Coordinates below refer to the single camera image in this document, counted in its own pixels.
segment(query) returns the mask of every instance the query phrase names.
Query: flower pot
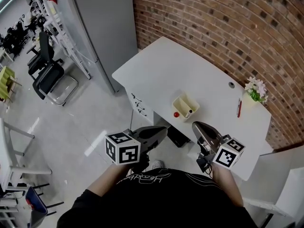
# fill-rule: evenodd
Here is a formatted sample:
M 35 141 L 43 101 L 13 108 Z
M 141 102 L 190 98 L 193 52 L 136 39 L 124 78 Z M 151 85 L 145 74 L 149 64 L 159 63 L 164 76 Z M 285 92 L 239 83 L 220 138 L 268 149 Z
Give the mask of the flower pot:
M 258 103 L 258 101 L 254 101 L 251 96 L 248 94 L 247 91 L 245 91 L 245 93 L 243 94 L 242 97 L 242 107 L 245 108 L 252 108 L 254 107 L 256 104 Z

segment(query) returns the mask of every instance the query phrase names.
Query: black t-shirt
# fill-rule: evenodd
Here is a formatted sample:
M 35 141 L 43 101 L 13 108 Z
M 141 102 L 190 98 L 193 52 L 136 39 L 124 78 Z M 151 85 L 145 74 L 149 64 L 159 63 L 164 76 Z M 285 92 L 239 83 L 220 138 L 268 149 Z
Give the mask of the black t-shirt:
M 246 209 L 234 206 L 212 179 L 159 168 L 127 176 L 102 197 L 85 190 L 57 228 L 162 224 L 257 227 Z

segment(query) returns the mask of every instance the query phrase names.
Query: person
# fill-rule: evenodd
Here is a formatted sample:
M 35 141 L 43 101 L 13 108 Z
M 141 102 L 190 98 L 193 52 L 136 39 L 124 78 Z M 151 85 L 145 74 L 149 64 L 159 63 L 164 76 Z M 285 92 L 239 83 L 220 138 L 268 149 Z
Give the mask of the person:
M 126 176 L 131 168 L 112 164 L 60 217 L 57 228 L 163 223 L 257 227 L 231 172 L 217 164 L 212 179 L 164 168 L 161 161 L 151 171 Z
M 35 32 L 36 24 L 33 21 L 35 18 L 32 14 L 33 11 L 34 11 L 34 7 L 32 6 L 30 8 L 30 11 L 25 15 L 23 24 L 26 28 L 30 29 L 34 33 L 34 37 L 35 37 L 36 36 L 36 32 Z

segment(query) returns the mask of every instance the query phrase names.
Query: brick wall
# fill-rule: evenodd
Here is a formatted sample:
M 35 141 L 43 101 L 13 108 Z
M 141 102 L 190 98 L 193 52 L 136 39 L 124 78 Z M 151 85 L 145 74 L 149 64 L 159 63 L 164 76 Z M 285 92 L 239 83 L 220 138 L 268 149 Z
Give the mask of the brick wall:
M 166 36 L 244 86 L 266 82 L 274 148 L 304 140 L 304 0 L 133 0 L 138 47 Z

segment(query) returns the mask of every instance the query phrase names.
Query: sneaker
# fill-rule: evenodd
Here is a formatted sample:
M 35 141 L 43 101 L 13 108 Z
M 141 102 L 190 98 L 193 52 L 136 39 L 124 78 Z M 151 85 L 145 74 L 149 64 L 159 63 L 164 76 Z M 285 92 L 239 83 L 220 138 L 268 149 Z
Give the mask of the sneaker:
M 152 170 L 156 169 L 156 168 L 164 168 L 165 165 L 162 161 L 154 161 L 152 164 Z

